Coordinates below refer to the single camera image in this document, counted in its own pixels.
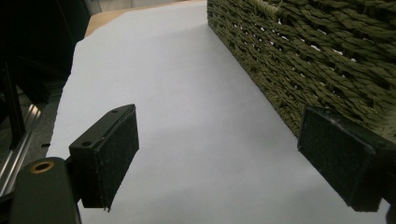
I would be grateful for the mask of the black stand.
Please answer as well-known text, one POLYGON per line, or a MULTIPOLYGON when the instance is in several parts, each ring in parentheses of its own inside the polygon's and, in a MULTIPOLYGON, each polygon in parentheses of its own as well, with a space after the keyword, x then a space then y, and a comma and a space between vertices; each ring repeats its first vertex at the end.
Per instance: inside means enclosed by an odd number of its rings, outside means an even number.
POLYGON ((10 149, 15 149, 25 133, 21 104, 16 83, 14 77, 9 72, 7 62, 0 63, 0 73, 4 82, 5 98, 12 135, 10 149))

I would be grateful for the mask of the white paper sheet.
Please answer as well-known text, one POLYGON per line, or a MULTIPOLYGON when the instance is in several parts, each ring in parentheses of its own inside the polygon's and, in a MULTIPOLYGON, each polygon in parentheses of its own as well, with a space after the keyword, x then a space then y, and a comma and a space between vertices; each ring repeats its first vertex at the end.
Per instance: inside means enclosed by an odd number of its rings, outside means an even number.
POLYGON ((109 110, 136 107, 139 149, 109 211, 83 224, 385 224, 358 213, 209 28, 205 2, 134 10, 75 49, 49 154, 109 110))

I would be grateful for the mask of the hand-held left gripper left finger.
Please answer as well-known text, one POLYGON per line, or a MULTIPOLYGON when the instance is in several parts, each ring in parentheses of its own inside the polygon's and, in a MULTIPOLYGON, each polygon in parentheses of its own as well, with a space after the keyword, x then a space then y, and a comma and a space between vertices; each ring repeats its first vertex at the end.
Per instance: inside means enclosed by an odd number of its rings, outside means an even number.
POLYGON ((134 104, 114 108, 69 146, 86 208, 110 208, 139 149, 134 104))

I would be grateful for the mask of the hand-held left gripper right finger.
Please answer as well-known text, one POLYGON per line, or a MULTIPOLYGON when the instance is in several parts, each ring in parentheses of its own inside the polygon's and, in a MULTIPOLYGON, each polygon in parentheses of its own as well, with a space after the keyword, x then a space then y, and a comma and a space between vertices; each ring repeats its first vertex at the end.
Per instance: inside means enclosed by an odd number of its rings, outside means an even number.
POLYGON ((304 110, 298 150, 358 212, 396 207, 396 145, 331 110, 304 110))

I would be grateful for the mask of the green woven basket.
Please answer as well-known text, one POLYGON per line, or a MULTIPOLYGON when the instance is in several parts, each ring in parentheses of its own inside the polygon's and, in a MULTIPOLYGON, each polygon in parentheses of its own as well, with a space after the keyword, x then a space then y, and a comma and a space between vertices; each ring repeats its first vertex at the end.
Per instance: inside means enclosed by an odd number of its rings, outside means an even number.
POLYGON ((396 0, 207 0, 206 12, 293 133, 313 105, 396 144, 396 0))

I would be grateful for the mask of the metal rail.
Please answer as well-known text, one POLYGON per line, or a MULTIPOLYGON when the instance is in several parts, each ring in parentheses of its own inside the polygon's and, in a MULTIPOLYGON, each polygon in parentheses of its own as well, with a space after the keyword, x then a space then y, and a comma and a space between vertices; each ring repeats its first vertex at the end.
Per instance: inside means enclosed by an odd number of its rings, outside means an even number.
POLYGON ((16 177, 32 142, 33 131, 41 117, 41 110, 30 105, 24 119, 25 133, 20 142, 7 155, 5 164, 0 168, 0 197, 9 194, 15 185, 16 177))

